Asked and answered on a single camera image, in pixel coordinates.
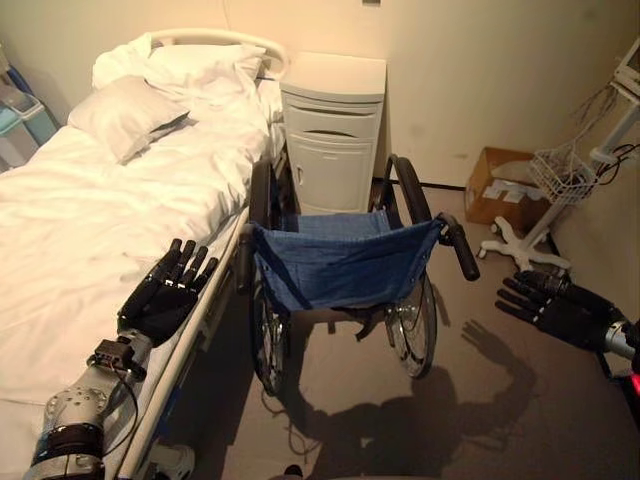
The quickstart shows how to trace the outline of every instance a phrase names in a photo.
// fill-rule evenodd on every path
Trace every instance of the cabinet door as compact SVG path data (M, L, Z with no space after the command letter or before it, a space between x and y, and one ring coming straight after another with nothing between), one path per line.
M291 135L291 167L303 214L366 211L373 142L347 140Z

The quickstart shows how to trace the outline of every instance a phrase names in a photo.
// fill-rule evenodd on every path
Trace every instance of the cardboard box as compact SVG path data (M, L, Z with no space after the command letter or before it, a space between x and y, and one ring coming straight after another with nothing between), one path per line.
M530 230L550 206L527 175L532 158L532 153L485 147L465 188L467 220L490 225L502 216L514 229Z

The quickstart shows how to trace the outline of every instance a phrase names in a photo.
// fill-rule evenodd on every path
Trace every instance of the blue wheelchair seat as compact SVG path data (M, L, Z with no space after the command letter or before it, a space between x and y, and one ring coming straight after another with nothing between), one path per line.
M276 311L397 302L411 293L444 227L392 230L384 211L290 216L255 224L255 259Z

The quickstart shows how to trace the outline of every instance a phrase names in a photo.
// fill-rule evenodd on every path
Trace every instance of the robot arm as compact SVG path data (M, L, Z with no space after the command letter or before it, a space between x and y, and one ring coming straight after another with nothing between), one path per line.
M503 283L500 310L578 348L628 358L640 373L640 322L633 325L610 301L542 272L518 272Z
M133 431L135 389L146 377L151 350L182 325L218 263L211 258L198 275L207 255L207 248L200 247L185 272L195 242L186 242L182 251L181 245L178 239L172 242L122 306L116 340L100 342L78 381L47 402L43 433L25 479L104 478L102 459L119 446L104 451L104 420L130 398L136 410Z

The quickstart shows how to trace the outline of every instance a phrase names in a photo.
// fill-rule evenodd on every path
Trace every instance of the white pillow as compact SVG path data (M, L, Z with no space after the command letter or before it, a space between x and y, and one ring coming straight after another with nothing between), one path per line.
M106 147L118 163L176 128L189 110L150 87L142 77L120 77L92 93L69 114L69 125Z
M171 72L179 83L187 76L198 78L218 62L236 64L255 80L266 51L254 45L167 45L153 50L149 59Z

